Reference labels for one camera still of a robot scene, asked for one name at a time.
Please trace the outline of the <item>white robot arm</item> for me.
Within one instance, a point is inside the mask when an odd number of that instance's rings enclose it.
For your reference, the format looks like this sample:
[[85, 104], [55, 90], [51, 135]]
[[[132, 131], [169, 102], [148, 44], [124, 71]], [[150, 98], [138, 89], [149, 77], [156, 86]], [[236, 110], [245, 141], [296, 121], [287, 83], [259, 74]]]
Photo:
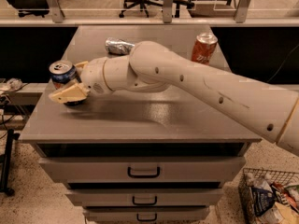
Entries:
[[56, 103], [78, 102], [90, 93], [164, 91], [176, 86], [271, 143], [299, 154], [299, 94], [262, 81], [192, 62], [152, 42], [126, 56], [78, 63], [80, 80], [49, 95]]

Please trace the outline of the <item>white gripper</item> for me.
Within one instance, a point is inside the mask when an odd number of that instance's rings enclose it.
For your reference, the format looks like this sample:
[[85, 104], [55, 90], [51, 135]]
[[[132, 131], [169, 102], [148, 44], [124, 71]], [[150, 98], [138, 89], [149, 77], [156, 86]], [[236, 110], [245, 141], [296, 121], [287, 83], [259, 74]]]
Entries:
[[93, 59], [90, 62], [76, 63], [76, 68], [83, 68], [78, 82], [73, 79], [66, 84], [54, 82], [55, 91], [49, 94], [49, 98], [56, 103], [66, 104], [79, 102], [87, 98], [88, 93], [92, 95], [111, 94], [104, 76], [104, 67], [107, 57]]

